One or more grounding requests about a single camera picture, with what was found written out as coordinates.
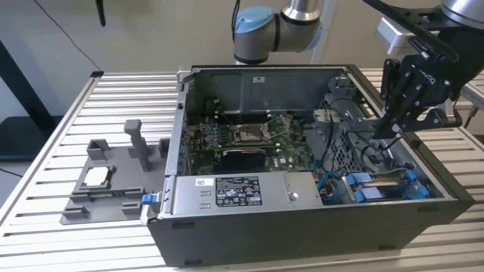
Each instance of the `blue latch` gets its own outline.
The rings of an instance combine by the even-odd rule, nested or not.
[[[142,204],[143,205],[151,205],[158,203],[160,194],[146,194],[142,198]]]
[[[351,173],[347,176],[347,181],[350,185],[371,182],[371,175],[368,173]]]

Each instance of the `blue cable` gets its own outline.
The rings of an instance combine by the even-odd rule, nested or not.
[[[334,176],[335,173],[334,172],[328,172],[324,174],[324,176],[320,178],[319,183],[318,183],[318,191],[320,191],[323,189],[323,185],[324,185],[324,180],[330,177]]]

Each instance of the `slotted metal table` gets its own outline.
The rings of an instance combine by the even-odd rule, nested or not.
[[[364,69],[380,87],[382,70]],[[484,75],[464,90],[484,94]],[[130,144],[127,119],[143,121],[156,143],[172,130],[178,74],[106,73],[90,79],[38,159],[0,209],[0,269],[6,271],[484,271],[484,146],[462,128],[419,133],[478,204],[446,226],[431,227],[403,250],[246,263],[199,269],[164,265],[139,220],[59,223],[87,160],[91,139]]]

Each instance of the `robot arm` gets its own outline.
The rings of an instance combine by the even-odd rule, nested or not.
[[[382,20],[387,27],[379,27],[379,32],[388,44],[407,39],[419,53],[402,61],[386,60],[380,93],[386,114],[375,124],[374,138],[392,138],[400,129],[460,126],[451,101],[459,99],[464,85],[484,68],[484,1],[442,0],[442,5],[431,9],[363,1],[387,16]],[[403,33],[399,27],[410,32]],[[426,119],[419,121],[428,109]]]
[[[270,7],[243,9],[235,20],[234,57],[262,64],[270,52],[300,52],[316,44],[323,30],[319,0],[291,0],[279,14]]]
[[[251,7],[235,26],[235,59],[259,64],[270,52],[300,52],[319,40],[318,0],[291,0],[280,14]],[[416,49],[402,61],[387,59],[380,98],[384,116],[375,139],[403,131],[451,128],[463,121],[452,107],[460,90],[484,68],[484,1],[442,0],[435,8],[407,9],[380,0],[363,0],[386,17],[378,34],[391,51],[402,44]],[[424,120],[418,117],[427,111]]]

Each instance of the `circuit board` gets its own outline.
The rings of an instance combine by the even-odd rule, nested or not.
[[[208,118],[190,126],[194,175],[298,172],[314,167],[299,120],[280,114],[260,123],[219,124]]]

